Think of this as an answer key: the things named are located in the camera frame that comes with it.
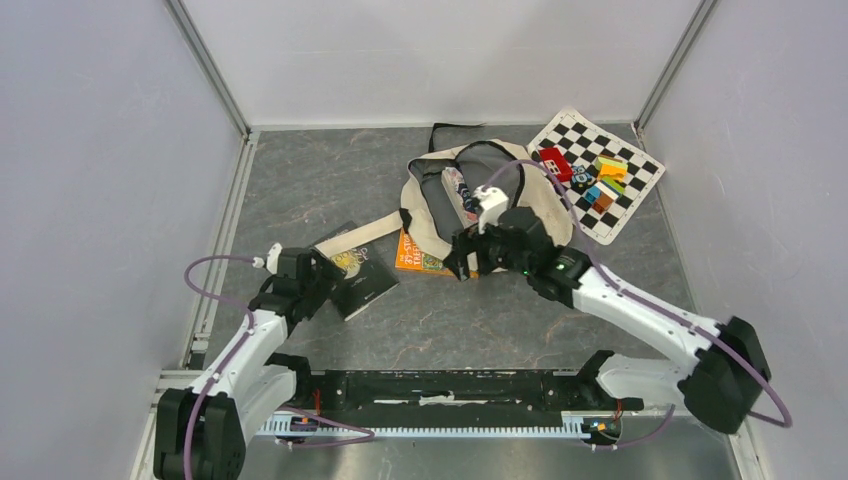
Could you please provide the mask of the cream canvas backpack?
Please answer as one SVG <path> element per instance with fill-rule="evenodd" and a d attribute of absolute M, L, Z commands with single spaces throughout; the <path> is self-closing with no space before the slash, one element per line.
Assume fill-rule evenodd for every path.
<path fill-rule="evenodd" d="M 447 190 L 442 181 L 448 168 L 457 169 L 471 190 L 491 182 L 504 192 L 509 208 L 531 208 L 556 245 L 566 246 L 571 241 L 569 212 L 554 184 L 531 160 L 528 148 L 488 139 L 441 151 L 431 147 L 428 153 L 410 160 L 398 210 L 321 240 L 317 250 L 331 257 L 402 229 L 421 251 L 444 259 L 451 250 L 452 234 L 463 228 L 454 205 L 459 194 Z"/>

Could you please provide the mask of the black dark book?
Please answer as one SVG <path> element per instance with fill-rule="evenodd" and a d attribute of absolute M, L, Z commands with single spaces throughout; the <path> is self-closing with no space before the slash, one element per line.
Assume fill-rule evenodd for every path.
<path fill-rule="evenodd" d="M 345 277 L 330 301 L 345 322 L 394 289 L 399 280 L 372 243 L 365 243 L 331 257 Z"/>

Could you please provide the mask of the orange cover book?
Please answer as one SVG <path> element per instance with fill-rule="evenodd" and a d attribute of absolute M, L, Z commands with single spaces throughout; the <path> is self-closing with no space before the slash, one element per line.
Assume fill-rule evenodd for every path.
<path fill-rule="evenodd" d="M 394 267 L 397 270 L 412 273 L 433 274 L 455 278 L 442 262 L 418 248 L 412 237 L 403 229 L 397 244 Z"/>

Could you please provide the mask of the floral cover book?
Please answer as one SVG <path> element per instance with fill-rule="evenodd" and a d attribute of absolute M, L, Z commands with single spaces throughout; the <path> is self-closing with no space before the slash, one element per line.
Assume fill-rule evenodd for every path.
<path fill-rule="evenodd" d="M 441 173 L 441 183 L 462 226 L 467 228 L 475 224 L 477 214 L 471 191 L 461 171 L 454 167 L 446 167 Z"/>

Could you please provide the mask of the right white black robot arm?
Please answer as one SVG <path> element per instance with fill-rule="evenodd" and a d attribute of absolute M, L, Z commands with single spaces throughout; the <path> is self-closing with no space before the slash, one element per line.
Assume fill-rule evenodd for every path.
<path fill-rule="evenodd" d="M 749 322 L 718 322 L 635 288 L 586 253 L 555 244 L 528 207 L 506 210 L 495 225 L 456 231 L 446 267 L 465 280 L 471 256 L 479 274 L 520 273 L 539 296 L 605 320 L 664 355 L 595 355 L 577 382 L 580 400 L 591 408 L 614 398 L 655 401 L 682 406 L 705 426 L 734 434 L 769 385 L 770 367 Z"/>

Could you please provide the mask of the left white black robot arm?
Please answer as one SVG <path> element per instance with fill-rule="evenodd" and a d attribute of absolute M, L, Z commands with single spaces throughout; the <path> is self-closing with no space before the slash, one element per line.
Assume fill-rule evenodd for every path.
<path fill-rule="evenodd" d="M 160 397 L 157 479 L 238 478 L 248 443 L 276 408 L 302 407 L 313 397 L 309 375 L 270 358 L 332 296 L 343 270 L 315 247 L 274 244 L 265 256 L 242 260 L 269 275 L 241 304 L 243 321 L 221 354 L 188 386 Z"/>

